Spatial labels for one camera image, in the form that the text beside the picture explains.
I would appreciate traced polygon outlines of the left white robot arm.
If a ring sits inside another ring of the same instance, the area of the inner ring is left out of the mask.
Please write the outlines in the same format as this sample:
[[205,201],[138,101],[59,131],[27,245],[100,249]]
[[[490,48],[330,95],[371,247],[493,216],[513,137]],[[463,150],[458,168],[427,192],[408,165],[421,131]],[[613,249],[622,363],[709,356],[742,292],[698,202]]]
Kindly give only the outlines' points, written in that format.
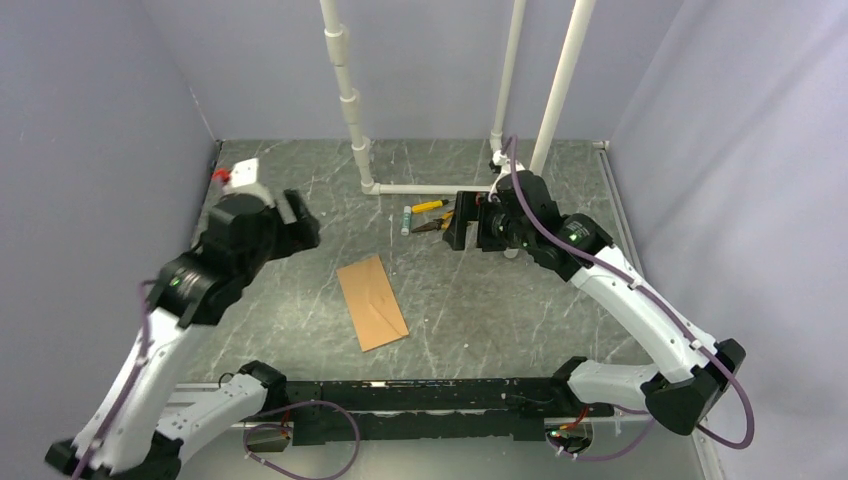
[[284,196],[293,222],[261,188],[224,195],[198,244],[143,283],[130,354],[86,426],[49,447],[47,465],[71,479],[174,479],[232,424],[285,411],[286,377],[252,361],[207,398],[165,414],[187,365],[263,266],[319,245],[319,222],[300,193]]

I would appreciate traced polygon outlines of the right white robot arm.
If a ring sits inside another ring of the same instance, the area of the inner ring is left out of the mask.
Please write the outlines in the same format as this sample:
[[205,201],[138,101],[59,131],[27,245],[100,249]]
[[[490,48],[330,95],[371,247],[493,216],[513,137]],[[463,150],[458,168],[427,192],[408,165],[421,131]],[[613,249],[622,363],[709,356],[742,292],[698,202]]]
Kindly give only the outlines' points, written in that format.
[[746,358],[736,340],[717,340],[670,307],[645,282],[612,237],[585,214],[563,214],[546,182],[520,171],[492,195],[460,191],[443,239],[462,250],[470,223],[484,252],[523,250],[602,306],[644,349],[647,365],[610,365],[574,357],[551,388],[557,411],[574,415],[589,403],[648,412],[689,435],[732,384]]

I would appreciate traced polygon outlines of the brown paper envelope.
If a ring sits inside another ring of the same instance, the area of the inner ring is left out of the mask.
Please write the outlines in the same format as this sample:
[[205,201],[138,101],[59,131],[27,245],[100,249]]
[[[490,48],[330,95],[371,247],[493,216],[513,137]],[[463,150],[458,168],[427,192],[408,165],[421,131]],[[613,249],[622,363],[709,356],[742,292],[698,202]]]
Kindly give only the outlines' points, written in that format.
[[363,352],[410,334],[378,255],[338,269],[337,277]]

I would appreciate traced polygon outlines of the small white green tube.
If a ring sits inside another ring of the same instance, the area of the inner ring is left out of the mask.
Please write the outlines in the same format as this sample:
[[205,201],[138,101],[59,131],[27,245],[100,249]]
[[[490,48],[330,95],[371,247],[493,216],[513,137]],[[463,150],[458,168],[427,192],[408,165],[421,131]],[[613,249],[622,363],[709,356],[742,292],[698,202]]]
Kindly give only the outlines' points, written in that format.
[[402,221],[401,221],[401,235],[402,236],[408,236],[410,234],[411,223],[412,223],[412,215],[413,215],[412,207],[411,206],[405,206],[403,208],[403,215],[402,215]]

